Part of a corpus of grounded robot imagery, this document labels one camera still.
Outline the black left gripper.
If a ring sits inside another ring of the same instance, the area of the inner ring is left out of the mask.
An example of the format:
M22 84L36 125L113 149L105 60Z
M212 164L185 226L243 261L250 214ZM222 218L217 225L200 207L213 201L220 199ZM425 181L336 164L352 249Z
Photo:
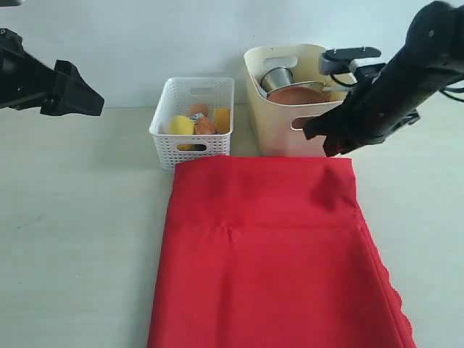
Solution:
M48 116L100 116L104 98L81 77L69 61L57 60L54 69L26 52L22 37L1 29L1 108L40 107Z

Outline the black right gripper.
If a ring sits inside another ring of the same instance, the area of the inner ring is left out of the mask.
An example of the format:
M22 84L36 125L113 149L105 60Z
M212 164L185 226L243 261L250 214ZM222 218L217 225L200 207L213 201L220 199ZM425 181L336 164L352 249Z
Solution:
M348 100L311 117L302 129L307 140L326 136L323 151L327 157L382 144L405 123L418 119L414 109L421 103L420 65L353 61L349 71L357 85Z

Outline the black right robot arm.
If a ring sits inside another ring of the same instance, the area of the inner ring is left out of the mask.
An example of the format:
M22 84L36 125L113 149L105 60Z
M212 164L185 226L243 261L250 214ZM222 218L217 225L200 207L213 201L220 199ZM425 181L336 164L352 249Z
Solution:
M319 71L352 73L339 106L310 118L306 139L325 136L326 156L383 143L420 118L417 107L437 91L463 80L463 8L444 1L423 7L408 28L403 47L383 63L373 48L332 49L319 58Z

